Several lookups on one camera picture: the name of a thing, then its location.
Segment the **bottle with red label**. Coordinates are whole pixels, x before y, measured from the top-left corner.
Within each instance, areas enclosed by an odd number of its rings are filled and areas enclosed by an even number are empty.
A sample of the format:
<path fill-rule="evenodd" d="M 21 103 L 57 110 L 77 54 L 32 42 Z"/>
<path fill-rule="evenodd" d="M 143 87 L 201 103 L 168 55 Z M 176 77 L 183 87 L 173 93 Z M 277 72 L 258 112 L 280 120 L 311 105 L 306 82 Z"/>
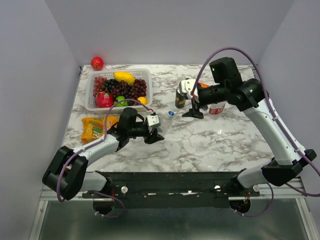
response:
<path fill-rule="evenodd" d="M 212 103 L 209 107 L 209 114 L 211 115 L 218 115 L 223 112 L 225 109 L 226 102 L 218 102 L 218 103 Z"/>

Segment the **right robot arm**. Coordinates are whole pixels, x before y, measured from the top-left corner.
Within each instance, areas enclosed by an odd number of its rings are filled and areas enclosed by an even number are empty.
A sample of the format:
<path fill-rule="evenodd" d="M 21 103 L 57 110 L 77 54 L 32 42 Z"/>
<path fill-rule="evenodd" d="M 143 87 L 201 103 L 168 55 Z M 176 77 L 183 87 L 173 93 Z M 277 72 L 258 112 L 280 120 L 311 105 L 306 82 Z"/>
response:
<path fill-rule="evenodd" d="M 186 117 L 203 118 L 199 111 L 207 105 L 228 102 L 243 112 L 257 127 L 273 158 L 265 165 L 240 171 L 230 183 L 230 191 L 241 196 L 248 188 L 270 183 L 280 187 L 297 177 L 317 156 L 313 149 L 305 149 L 288 131 L 282 119 L 274 112 L 259 80 L 243 81 L 233 58 L 223 57 L 209 64 L 215 85 L 201 87 L 195 79 L 179 83 L 180 94 L 192 101 Z"/>

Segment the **clear plastic bottle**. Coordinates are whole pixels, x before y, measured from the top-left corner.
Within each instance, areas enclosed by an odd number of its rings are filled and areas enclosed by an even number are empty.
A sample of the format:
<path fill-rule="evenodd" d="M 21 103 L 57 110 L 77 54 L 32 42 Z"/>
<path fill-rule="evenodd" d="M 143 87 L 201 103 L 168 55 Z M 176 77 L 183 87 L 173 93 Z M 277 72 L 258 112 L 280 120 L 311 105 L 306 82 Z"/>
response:
<path fill-rule="evenodd" d="M 161 125 L 158 127 L 158 133 L 163 137 L 170 130 L 174 118 L 174 116 L 172 118 L 168 117 L 167 112 L 159 115 Z"/>

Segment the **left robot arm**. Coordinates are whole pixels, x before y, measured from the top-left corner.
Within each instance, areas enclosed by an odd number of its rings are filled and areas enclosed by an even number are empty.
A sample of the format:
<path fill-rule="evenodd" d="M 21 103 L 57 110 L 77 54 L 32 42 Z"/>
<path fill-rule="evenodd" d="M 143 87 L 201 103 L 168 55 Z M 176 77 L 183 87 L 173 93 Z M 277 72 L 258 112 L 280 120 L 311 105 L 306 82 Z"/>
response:
<path fill-rule="evenodd" d="M 111 191 L 107 178 L 96 171 L 89 172 L 88 166 L 118 152 L 130 139 L 142 137 L 146 144 L 162 141 L 164 137 L 158 133 L 160 125 L 161 120 L 156 113 L 142 117 L 136 109 L 127 107 L 106 135 L 74 149 L 60 147 L 46 169 L 42 183 L 56 192 L 59 201 L 70 200 L 85 191 L 94 191 L 101 198 L 107 197 Z"/>

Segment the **blue white bottle cap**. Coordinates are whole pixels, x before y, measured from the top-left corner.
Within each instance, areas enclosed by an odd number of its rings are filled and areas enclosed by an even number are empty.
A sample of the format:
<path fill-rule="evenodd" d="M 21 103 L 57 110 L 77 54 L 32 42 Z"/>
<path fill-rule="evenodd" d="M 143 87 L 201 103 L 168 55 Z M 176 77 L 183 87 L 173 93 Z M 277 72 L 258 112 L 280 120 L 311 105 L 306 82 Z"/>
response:
<path fill-rule="evenodd" d="M 173 111 L 168 111 L 167 113 L 167 116 L 169 117 L 169 118 L 173 118 L 174 117 L 174 115 L 175 115 L 175 113 L 173 112 Z"/>

